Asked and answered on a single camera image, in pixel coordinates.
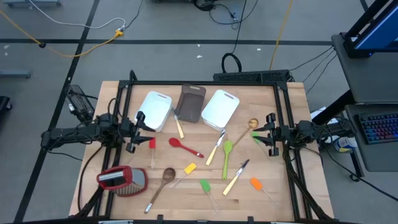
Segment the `gold spoon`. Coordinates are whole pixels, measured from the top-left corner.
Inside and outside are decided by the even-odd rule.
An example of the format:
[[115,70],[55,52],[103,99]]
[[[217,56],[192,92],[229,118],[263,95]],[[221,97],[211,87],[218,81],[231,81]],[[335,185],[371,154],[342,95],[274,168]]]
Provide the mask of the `gold spoon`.
[[259,126],[259,121],[256,118],[252,118],[249,120],[249,127],[247,128],[247,130],[238,138],[238,140],[236,140],[236,142],[233,144],[232,147],[235,147],[235,145],[237,145],[237,143],[243,138],[243,136],[252,128],[257,128]]
[[175,178],[175,170],[173,168],[167,168],[163,172],[163,177],[162,177],[162,184],[160,185],[159,189],[157,189],[155,195],[152,197],[152,200],[150,200],[147,208],[145,209],[144,213],[147,214],[152,207],[152,204],[155,202],[157,196],[160,194],[160,191],[162,191],[162,188],[173,181]]

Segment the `white plastic container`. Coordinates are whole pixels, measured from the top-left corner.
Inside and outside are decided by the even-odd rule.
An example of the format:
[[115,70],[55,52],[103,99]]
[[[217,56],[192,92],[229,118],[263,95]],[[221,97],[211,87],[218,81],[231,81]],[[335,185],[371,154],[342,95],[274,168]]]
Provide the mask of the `white plastic container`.
[[339,152],[352,152],[354,148],[358,147],[355,138],[339,138],[335,141],[335,149]]
[[224,90],[217,90],[201,112],[201,117],[205,124],[221,131],[225,128],[238,105],[239,99],[237,97]]
[[[142,105],[138,111],[142,111],[145,114],[145,124],[159,132],[166,123],[166,119],[169,116],[171,107],[171,97],[157,93],[155,91],[150,91],[145,97],[144,102],[142,102]],[[134,116],[136,122],[138,111]]]

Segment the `wooden tabletop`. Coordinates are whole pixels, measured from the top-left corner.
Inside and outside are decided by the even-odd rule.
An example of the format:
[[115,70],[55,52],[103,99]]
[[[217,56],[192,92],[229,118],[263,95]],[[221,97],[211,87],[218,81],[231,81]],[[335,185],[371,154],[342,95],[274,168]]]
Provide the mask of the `wooden tabletop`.
[[[118,82],[103,82],[96,105],[96,114],[107,112],[108,102],[116,96]],[[273,88],[270,86],[204,86],[206,88],[205,102],[203,108],[209,102],[216,90],[222,89],[236,96],[240,104],[234,112],[232,118],[226,126],[226,136],[223,143],[229,139],[234,142],[247,128],[251,118],[257,118],[260,126],[266,123],[266,115],[276,112],[275,97]],[[289,97],[292,105],[292,112],[295,123],[300,120],[310,120],[307,99],[302,83],[288,83]],[[172,98],[172,104],[177,106],[181,93],[179,85],[134,85],[131,102],[129,107],[129,117],[134,120],[134,115],[144,101],[146,94],[150,91],[168,95]],[[287,116],[283,93],[280,91],[282,107],[284,111],[285,124]],[[252,137],[245,135],[242,140],[234,147],[229,155],[228,179],[222,181],[222,170],[224,164],[224,151],[222,145],[217,149],[213,162],[206,166],[205,162],[210,155],[220,132],[206,125],[202,119],[196,124],[180,121],[184,131],[184,139],[178,135],[177,125],[169,115],[165,126],[159,133],[149,133],[142,131],[142,136],[156,137],[155,150],[155,169],[150,168],[151,151],[148,142],[137,146],[136,152],[130,154],[125,151],[123,146],[121,154],[121,165],[144,168],[149,178],[148,189],[133,197],[115,197],[111,212],[114,219],[136,219],[136,220],[155,220],[158,214],[163,214],[165,220],[247,220],[248,216],[253,216],[255,221],[293,221],[292,203],[290,200],[289,185],[287,182],[287,171],[282,156],[268,157],[264,154],[260,145],[256,144]],[[169,145],[169,138],[178,138],[187,147],[190,147],[205,155],[200,159],[189,152],[173,148]],[[83,165],[88,158],[99,148],[100,144],[95,142],[86,147],[83,158]],[[318,151],[315,143],[308,147]],[[97,189],[96,176],[101,172],[105,149],[102,149],[89,163],[83,177],[83,187],[81,190],[81,205],[83,206]],[[319,206],[328,214],[333,216],[328,189],[319,155],[309,150],[301,150],[302,164],[305,173],[307,189],[317,201]],[[236,171],[242,163],[250,159],[249,164],[239,176],[235,185],[227,196],[223,195],[225,187],[235,176]],[[194,162],[197,168],[186,176],[174,189],[169,189],[166,185],[159,197],[155,201],[148,214],[144,210],[159,188],[162,173],[172,167],[177,172],[177,178],[184,174],[184,168]],[[250,178],[256,177],[263,184],[264,188],[270,193],[272,198],[277,201],[278,206],[272,203],[270,198],[262,191],[257,191],[251,184]],[[200,179],[207,179],[211,185],[211,194],[217,202],[220,210],[216,213],[213,210],[211,201],[204,193],[199,183]],[[77,213],[77,190],[70,209],[70,214]],[[296,188],[301,217],[305,217],[302,205],[302,196]],[[105,202],[108,192],[103,195],[101,214],[104,214]]]

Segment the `gray floor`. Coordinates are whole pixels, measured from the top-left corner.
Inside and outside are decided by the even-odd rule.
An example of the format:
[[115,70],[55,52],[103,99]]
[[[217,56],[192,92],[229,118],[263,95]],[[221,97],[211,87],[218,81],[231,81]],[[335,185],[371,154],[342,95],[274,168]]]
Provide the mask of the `gray floor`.
[[[85,23],[94,0],[64,1],[62,7],[46,7],[44,10],[60,21]],[[223,1],[231,10],[240,13],[242,1]],[[243,24],[241,39],[276,40],[279,26],[287,9],[288,0],[259,1],[257,8]],[[254,0],[248,1],[250,9]],[[101,0],[93,19],[93,25],[113,17],[129,21],[134,17],[139,1]],[[81,27],[60,26],[50,22],[36,10],[9,9],[0,4],[0,10],[37,38],[79,39]],[[219,20],[226,19],[220,9],[214,12]],[[282,40],[325,40],[332,34],[347,31],[363,13],[359,0],[300,0],[295,1]],[[91,30],[88,39],[107,39],[119,27],[118,22],[100,30]],[[0,39],[25,39],[6,20],[0,19]],[[125,32],[125,40],[208,39],[233,40],[236,31],[230,26],[214,24],[207,12],[201,12],[190,4],[154,4],[144,0],[140,16]],[[85,44],[83,50],[91,48]],[[51,47],[73,54],[77,44],[51,44]],[[221,72],[221,58],[233,45],[105,45],[80,59],[72,83],[87,94],[97,95],[104,80],[127,79],[134,69],[140,80],[211,80]],[[293,68],[318,55],[328,46],[281,45],[274,60],[273,69]],[[244,71],[267,70],[273,45],[239,45],[236,55],[241,59]],[[0,68],[26,68],[32,71],[28,80],[0,80],[0,95],[12,98],[14,108],[1,125],[0,170],[6,180],[0,187],[0,223],[12,222],[24,193],[27,181],[39,153],[40,133],[48,128],[60,89],[70,69],[71,58],[61,58],[38,48],[35,44],[0,44]],[[302,81],[321,60],[295,70],[296,81]],[[305,82],[308,90],[324,65]],[[228,70],[236,71],[227,60]],[[332,61],[317,85],[308,94],[311,110],[327,106],[348,89],[337,59]],[[69,127],[77,120],[64,107],[58,127]],[[63,151],[77,157],[83,156],[84,146],[67,145]],[[334,154],[344,165],[352,168],[349,156]],[[327,155],[323,155],[326,181],[337,218],[347,222],[396,223],[397,204],[367,185],[349,180],[345,171],[337,167]],[[25,221],[62,218],[68,215],[80,163],[67,157],[48,155],[39,181],[30,201]],[[366,178],[380,188],[397,196],[398,174],[366,173]]]

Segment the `cheese grater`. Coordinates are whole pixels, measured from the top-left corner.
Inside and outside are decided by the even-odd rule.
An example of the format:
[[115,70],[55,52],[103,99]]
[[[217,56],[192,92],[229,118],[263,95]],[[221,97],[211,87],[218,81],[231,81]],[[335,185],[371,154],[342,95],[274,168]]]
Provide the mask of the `cheese grater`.
[[120,197],[130,197],[147,189],[148,180],[144,169],[117,166],[97,175],[98,184]]

